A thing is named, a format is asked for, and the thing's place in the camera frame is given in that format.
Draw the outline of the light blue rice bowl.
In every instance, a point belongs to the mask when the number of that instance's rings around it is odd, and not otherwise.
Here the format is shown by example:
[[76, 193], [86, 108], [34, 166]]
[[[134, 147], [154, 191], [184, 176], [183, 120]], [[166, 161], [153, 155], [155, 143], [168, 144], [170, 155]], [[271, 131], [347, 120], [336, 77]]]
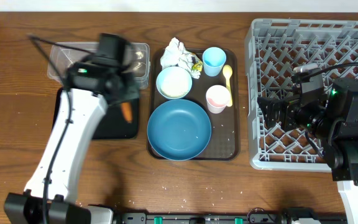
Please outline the light blue rice bowl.
[[191, 75], [180, 67], [163, 69], [156, 79], [157, 91], [168, 100], [185, 97], [191, 90], [193, 80]]

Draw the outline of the pink white cup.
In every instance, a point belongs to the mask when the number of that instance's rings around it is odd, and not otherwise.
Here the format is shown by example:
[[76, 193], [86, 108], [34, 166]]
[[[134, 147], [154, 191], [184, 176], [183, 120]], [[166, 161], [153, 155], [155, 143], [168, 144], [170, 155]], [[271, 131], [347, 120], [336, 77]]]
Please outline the pink white cup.
[[222, 85], [213, 85], [206, 92], [206, 102], [208, 110], [213, 114], [221, 113], [229, 103], [231, 94]]

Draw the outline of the large blue plate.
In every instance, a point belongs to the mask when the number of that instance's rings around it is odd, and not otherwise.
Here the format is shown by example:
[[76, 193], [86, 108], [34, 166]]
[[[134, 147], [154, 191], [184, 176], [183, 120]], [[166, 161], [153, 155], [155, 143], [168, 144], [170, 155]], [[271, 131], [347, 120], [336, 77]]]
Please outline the large blue plate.
[[208, 146], [212, 126], [208, 114], [190, 100], [170, 100], [150, 115], [147, 138], [154, 151], [172, 161], [186, 161]]

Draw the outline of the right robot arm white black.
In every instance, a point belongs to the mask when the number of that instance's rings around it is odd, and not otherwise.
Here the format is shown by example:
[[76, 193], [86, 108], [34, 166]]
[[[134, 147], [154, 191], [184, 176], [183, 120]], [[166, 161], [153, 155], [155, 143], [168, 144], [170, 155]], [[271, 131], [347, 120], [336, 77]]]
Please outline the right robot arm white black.
[[259, 97], [257, 103], [266, 127], [303, 128], [307, 137], [320, 140], [347, 222], [358, 223], [358, 79], [336, 78], [325, 92], [322, 76], [331, 70], [333, 66], [322, 69], [315, 63], [296, 67], [292, 96]]

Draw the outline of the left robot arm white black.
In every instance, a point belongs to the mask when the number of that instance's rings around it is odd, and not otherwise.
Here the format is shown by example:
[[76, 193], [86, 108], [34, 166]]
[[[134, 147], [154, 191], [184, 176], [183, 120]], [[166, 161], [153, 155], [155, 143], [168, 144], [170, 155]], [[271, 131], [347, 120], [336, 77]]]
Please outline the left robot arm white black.
[[60, 108], [44, 154], [22, 194], [9, 193], [11, 223], [115, 223], [103, 205], [76, 205], [90, 142], [110, 106], [129, 106], [139, 88], [129, 66], [77, 62], [62, 78]]

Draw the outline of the grey dishwasher rack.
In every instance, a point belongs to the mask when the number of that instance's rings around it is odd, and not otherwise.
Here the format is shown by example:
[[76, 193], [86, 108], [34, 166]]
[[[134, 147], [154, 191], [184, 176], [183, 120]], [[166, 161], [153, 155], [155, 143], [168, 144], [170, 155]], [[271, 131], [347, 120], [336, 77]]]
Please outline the grey dishwasher rack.
[[245, 39], [249, 91], [249, 161], [257, 170], [330, 172], [307, 143], [305, 130], [265, 125], [257, 99], [291, 95], [295, 67], [358, 62], [358, 21], [255, 19]]

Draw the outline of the orange carrot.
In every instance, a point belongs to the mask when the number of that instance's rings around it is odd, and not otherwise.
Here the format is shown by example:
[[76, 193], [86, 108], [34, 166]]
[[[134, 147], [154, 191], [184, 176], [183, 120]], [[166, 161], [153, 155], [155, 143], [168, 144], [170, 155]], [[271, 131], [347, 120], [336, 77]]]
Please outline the orange carrot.
[[127, 123], [132, 123], [133, 115], [132, 115], [132, 106], [129, 102], [123, 102], [120, 104], [122, 115]]

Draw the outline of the black tray bin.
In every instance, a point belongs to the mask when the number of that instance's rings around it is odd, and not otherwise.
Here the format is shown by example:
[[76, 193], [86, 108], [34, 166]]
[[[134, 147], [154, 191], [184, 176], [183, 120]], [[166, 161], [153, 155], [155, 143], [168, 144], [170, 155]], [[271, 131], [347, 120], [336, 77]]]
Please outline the black tray bin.
[[120, 102], [111, 105], [101, 94], [72, 88], [69, 92], [62, 90], [57, 96], [55, 121], [50, 139], [58, 141], [66, 125], [68, 115], [71, 123], [64, 134], [68, 142], [85, 139], [130, 139], [137, 135], [139, 129], [139, 100], [129, 101], [132, 121], [125, 120]]

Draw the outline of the clear plastic bin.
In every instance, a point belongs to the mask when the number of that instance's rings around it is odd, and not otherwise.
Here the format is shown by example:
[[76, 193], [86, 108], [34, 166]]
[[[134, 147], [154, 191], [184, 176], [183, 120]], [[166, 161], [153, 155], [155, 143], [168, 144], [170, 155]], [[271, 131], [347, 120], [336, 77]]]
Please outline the clear plastic bin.
[[[96, 52], [98, 48], [97, 42], [60, 42], [60, 44], [85, 49], [90, 52]], [[143, 90], [149, 85], [150, 48], [148, 44], [140, 42], [133, 42], [132, 46], [133, 48], [127, 47], [124, 63], [132, 62], [129, 72], [133, 73], [136, 83]], [[63, 75], [70, 65], [80, 61], [87, 54], [86, 52], [53, 46], [50, 59]]]

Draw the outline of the crumpled white paper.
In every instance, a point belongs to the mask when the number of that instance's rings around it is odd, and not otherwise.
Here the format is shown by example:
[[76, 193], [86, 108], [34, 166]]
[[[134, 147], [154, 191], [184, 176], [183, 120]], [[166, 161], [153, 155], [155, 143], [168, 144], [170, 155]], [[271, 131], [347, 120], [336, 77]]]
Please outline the crumpled white paper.
[[193, 65], [191, 52], [185, 48], [183, 42], [180, 42], [174, 37], [169, 45], [163, 51], [163, 55], [160, 59], [162, 69], [168, 67], [180, 67], [185, 69], [192, 78], [199, 79], [201, 72], [192, 72], [191, 67]]

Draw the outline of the brown serving tray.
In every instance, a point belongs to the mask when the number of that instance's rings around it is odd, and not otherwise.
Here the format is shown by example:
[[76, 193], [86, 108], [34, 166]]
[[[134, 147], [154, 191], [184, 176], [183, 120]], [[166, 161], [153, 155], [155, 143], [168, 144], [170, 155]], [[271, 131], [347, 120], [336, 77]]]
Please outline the brown serving tray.
[[[160, 58], [163, 55], [163, 51], [163, 49], [157, 50], [152, 61], [152, 73], [150, 76], [150, 115], [162, 103], [169, 101], [157, 91], [155, 84], [157, 75], [162, 70]], [[241, 135], [237, 74], [232, 74], [230, 83], [232, 106], [225, 108], [219, 114], [213, 114], [207, 109], [206, 92], [208, 88], [213, 85], [225, 85], [226, 80], [223, 75], [209, 77], [202, 74], [199, 79], [193, 80], [190, 92], [182, 98], [183, 100], [190, 100], [199, 104], [208, 114], [212, 126], [212, 136], [208, 146], [200, 155], [190, 160], [230, 161], [235, 158], [240, 151]], [[147, 150], [154, 158], [165, 159], [151, 148], [149, 141], [147, 143]]]

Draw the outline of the yellow spoon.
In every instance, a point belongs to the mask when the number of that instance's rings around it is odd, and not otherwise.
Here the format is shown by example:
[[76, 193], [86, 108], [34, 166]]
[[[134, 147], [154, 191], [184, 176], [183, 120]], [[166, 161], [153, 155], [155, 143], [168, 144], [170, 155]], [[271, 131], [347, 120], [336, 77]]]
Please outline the yellow spoon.
[[231, 94], [230, 78], [232, 76], [232, 67], [230, 65], [223, 66], [223, 76], [225, 77], [225, 80], [226, 80], [226, 88], [230, 93], [230, 97], [229, 97], [229, 101], [227, 103], [227, 107], [231, 107], [232, 106], [232, 94]]

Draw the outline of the yellow food wrapper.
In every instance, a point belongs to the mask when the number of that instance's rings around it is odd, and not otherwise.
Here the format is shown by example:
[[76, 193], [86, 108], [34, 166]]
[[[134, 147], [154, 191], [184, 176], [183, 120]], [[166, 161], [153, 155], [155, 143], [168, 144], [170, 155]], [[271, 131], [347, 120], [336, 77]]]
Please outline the yellow food wrapper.
[[203, 62], [198, 58], [195, 53], [191, 53], [193, 65], [191, 67], [192, 72], [201, 72], [203, 69]]

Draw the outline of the light blue cup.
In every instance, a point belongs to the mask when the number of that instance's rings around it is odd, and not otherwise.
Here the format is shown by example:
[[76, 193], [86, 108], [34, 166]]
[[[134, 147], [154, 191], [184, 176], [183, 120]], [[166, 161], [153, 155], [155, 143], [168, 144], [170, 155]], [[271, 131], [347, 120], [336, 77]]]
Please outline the light blue cup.
[[203, 52], [202, 59], [205, 74], [215, 77], [226, 63], [226, 53], [218, 47], [210, 47]]

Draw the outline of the black rail at table edge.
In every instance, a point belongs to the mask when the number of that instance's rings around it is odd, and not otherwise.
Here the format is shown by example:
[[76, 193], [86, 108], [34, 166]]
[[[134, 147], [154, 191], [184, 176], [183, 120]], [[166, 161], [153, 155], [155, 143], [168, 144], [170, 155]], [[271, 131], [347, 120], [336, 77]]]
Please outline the black rail at table edge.
[[117, 212], [113, 224], [291, 224], [291, 223], [347, 223], [345, 215], [318, 215], [311, 208], [285, 208], [273, 213], [263, 208], [246, 214], [148, 213], [146, 211]]

